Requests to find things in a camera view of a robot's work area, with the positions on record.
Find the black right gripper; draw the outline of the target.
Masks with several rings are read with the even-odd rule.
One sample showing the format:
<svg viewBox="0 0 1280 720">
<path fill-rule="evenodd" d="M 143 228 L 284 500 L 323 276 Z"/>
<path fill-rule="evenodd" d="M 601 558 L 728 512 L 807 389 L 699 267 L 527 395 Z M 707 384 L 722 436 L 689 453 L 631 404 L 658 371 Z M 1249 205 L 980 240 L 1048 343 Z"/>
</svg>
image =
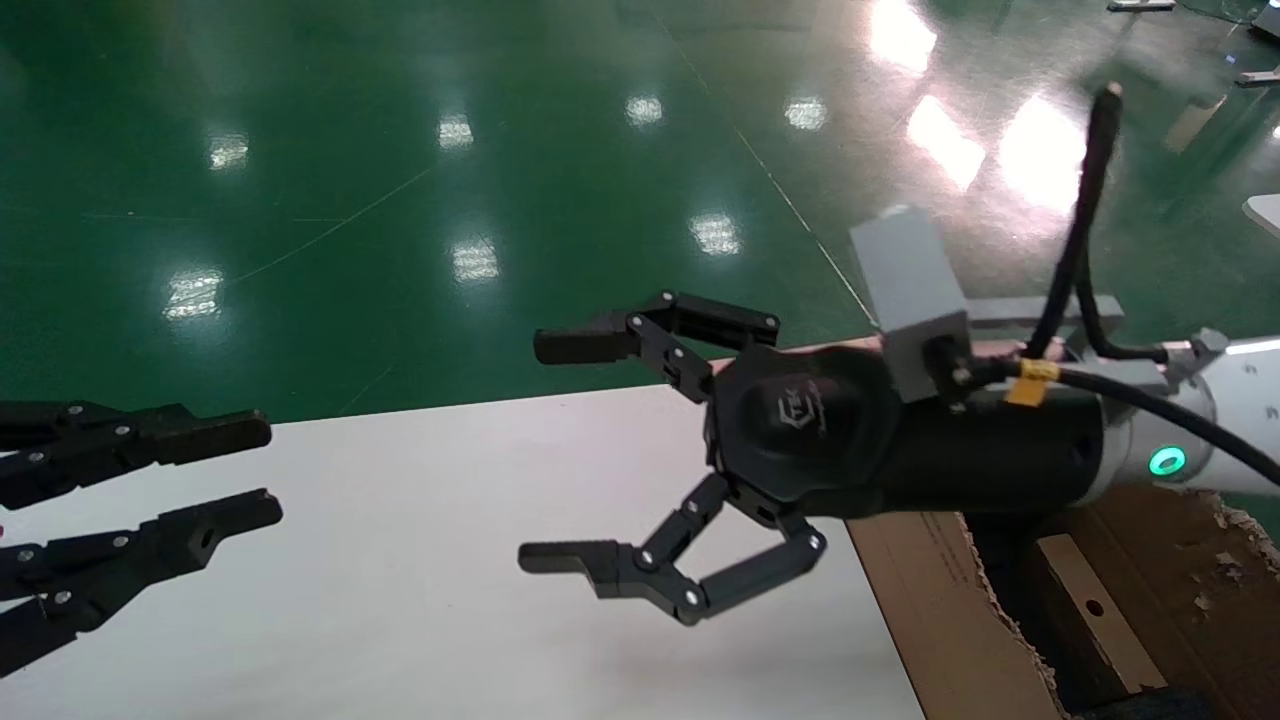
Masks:
<svg viewBox="0 0 1280 720">
<path fill-rule="evenodd" d="M 940 398 L 908 404 L 878 351 L 778 352 L 768 347 L 780 329 L 768 313 L 659 292 L 581 325 L 535 331 L 543 365 L 635 357 L 685 398 L 709 402 L 708 441 L 723 477 L 704 477 L 641 544 L 525 543 L 520 569 L 579 574 L 599 600 L 645 600 L 694 626 L 818 564 L 827 541 L 801 515 L 1048 512 L 1079 503 L 1094 486 L 1105 450 L 1094 398 L 1038 407 L 982 400 L 963 413 Z M 685 340 L 750 348 L 713 380 L 709 361 Z M 777 530 L 781 543 L 700 580 L 685 575 L 677 561 L 727 505 Z"/>
</svg>

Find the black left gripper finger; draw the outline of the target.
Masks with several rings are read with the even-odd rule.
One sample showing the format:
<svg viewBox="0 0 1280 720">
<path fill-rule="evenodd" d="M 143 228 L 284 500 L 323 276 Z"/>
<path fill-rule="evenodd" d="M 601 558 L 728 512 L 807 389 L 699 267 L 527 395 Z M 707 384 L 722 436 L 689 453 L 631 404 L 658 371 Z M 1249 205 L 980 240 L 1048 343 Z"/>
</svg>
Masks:
<svg viewBox="0 0 1280 720">
<path fill-rule="evenodd" d="M 266 489 L 164 512 L 134 530 L 1 551 L 1 675 L 96 632 L 151 585 L 204 570 L 227 538 L 284 516 Z"/>
<path fill-rule="evenodd" d="M 256 410 L 201 418 L 180 404 L 124 411 L 88 401 L 1 406 L 1 505 L 20 510 L 154 464 L 182 465 L 261 448 Z"/>
</svg>

